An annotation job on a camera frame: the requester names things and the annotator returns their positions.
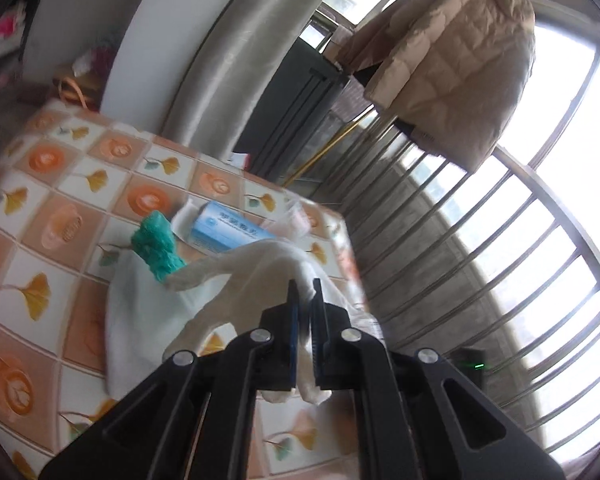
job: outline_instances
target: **white cloth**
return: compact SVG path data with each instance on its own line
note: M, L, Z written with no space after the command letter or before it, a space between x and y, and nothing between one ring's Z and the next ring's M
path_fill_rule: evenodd
M314 278L324 301L345 308L353 326L380 338L371 314L353 308L313 255L286 240L261 240L202 258L157 282L132 252L121 256L109 286L106 317L107 389L119 399L178 350L199 352L206 338L225 323L238 334L256 328L266 308L284 303L289 280L296 280L301 302L298 390L319 404L330 396L315 386L308 303ZM264 392L272 402L284 392Z

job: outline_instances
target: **checkered tablecloth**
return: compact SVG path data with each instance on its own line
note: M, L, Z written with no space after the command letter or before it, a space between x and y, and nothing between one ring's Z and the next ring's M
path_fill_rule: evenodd
M261 223L289 195L253 175L99 114L49 102L0 158L0 443L27 479L112 405L104 385L107 287L152 210L192 196ZM309 201L299 246L353 305L365 297L344 220ZM187 261L203 257L185 244ZM205 351L218 351L222 333ZM356 478L347 393L316 407L256 403L249 478Z

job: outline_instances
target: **yellow pole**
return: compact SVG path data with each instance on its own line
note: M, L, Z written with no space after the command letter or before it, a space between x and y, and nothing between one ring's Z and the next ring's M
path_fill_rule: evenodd
M374 106L371 105L364 112L362 112L358 117L349 121L347 124L343 124L342 127L336 132L336 134L331 137L331 140L327 142L322 149L316 153L312 158L306 161L298 170L291 175L288 179L285 180L285 183L282 187L288 187L293 181L295 181L300 176L304 175L306 171L312 167L318 160L323 158L323 156L333 148L337 143L339 143L342 139L344 139L347 135L349 135L372 111L374 111Z

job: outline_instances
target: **table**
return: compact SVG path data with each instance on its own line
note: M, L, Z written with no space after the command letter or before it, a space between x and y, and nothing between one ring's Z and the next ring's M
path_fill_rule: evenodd
M257 224L289 194L153 134L53 100L0 157L0 443L28 480L113 404L104 383L107 287L152 210L188 196L217 200ZM302 200L299 242L353 305L366 308L346 225ZM192 261L203 255L179 243ZM205 352L226 345L214 333ZM259 398L249 478L356 478L348 392L320 406Z

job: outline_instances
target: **black device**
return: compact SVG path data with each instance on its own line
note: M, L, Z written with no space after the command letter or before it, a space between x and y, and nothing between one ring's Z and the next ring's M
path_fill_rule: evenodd
M318 386L353 390L362 480L564 480L560 466L432 349L387 352L347 311L310 308ZM49 462L40 480L246 477L257 390L296 383L299 299L216 354L175 353Z

